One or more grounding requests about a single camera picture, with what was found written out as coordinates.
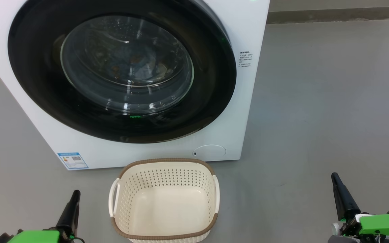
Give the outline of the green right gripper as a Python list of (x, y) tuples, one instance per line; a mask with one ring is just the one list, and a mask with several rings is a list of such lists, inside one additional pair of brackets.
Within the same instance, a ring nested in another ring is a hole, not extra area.
[(389, 243), (389, 211), (387, 214), (361, 214), (361, 210), (338, 173), (331, 174), (338, 220), (332, 224), (328, 243)]

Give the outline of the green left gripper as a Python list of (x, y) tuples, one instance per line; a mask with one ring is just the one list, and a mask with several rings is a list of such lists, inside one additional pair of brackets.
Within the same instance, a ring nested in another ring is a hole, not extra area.
[(80, 240), (79, 237), (76, 237), (80, 212), (80, 196), (79, 190), (73, 192), (57, 222), (57, 230), (19, 230), (16, 235), (3, 233), (0, 235), (0, 243), (76, 243), (76, 240)]

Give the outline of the black round glass washer door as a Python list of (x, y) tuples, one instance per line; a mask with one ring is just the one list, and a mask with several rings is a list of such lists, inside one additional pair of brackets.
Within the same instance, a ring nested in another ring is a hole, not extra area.
[[(111, 79), (113, 51), (156, 53), (165, 79)], [(193, 134), (229, 104), (237, 65), (230, 38), (202, 0), (27, 0), (9, 31), (17, 81), (72, 129), (124, 143)]]

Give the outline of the white front-load washing machine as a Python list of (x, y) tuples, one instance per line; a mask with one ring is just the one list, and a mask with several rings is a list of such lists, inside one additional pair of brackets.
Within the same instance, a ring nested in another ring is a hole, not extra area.
[(0, 0), (0, 78), (57, 157), (57, 153), (79, 153), (89, 169), (124, 167), (137, 160), (167, 157), (240, 159), (270, 0), (202, 0), (218, 16), (230, 38), (237, 65), (236, 87), (223, 113), (208, 126), (159, 143), (124, 143), (84, 134), (51, 117), (28, 97), (8, 54), (10, 26), (26, 1)]

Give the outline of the blue energy label sticker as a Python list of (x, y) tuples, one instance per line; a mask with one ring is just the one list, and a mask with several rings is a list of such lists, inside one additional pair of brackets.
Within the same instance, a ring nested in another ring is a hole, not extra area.
[(68, 170), (89, 169), (79, 153), (57, 153), (57, 155)]

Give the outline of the cream perforated laundry basket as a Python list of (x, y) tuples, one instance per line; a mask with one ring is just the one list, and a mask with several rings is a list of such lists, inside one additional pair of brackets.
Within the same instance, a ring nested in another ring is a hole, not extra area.
[(199, 243), (215, 225), (219, 207), (214, 170), (190, 158), (133, 162), (108, 196), (115, 231), (133, 243)]

